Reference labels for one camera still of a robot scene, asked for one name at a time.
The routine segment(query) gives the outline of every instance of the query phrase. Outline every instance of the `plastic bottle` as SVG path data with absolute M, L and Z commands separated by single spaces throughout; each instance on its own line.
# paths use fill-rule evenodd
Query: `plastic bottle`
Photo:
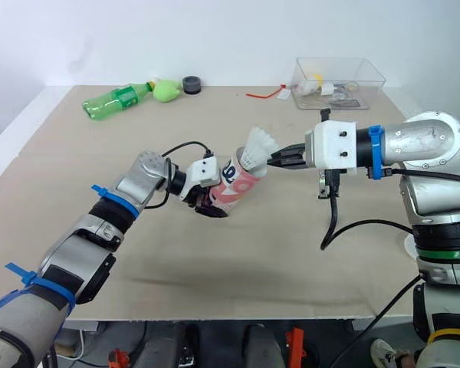
M 101 120 L 107 115 L 138 104 L 149 92 L 153 91 L 153 82 L 145 84 L 128 84 L 96 98 L 85 100 L 82 104 L 91 119 Z

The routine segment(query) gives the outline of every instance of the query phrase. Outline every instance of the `green stripe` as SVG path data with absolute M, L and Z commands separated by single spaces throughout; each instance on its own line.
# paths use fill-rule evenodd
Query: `green stripe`
M 425 251 L 418 248 L 417 253 L 427 258 L 460 259 L 460 251 Z

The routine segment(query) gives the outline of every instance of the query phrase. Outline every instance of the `shuttlecock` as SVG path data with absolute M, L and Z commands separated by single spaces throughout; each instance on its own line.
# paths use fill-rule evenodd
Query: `shuttlecock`
M 247 171 L 266 164 L 271 154 L 279 150 L 279 145 L 268 132 L 254 126 L 247 138 L 240 164 Z

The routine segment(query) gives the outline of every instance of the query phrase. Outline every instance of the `red clamp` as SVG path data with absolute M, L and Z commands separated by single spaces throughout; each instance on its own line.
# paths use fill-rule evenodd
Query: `red clamp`
M 130 357 L 126 351 L 114 349 L 109 353 L 109 368 L 128 368 Z
M 301 359 L 307 356 L 304 350 L 304 331 L 293 327 L 291 332 L 286 333 L 288 346 L 288 368 L 301 368 Z

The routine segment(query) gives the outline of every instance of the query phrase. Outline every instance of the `plastic storage box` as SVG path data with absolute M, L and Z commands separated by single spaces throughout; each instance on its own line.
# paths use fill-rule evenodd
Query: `plastic storage box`
M 299 109 L 369 109 L 385 84 L 367 60 L 355 57 L 299 57 L 291 90 Z

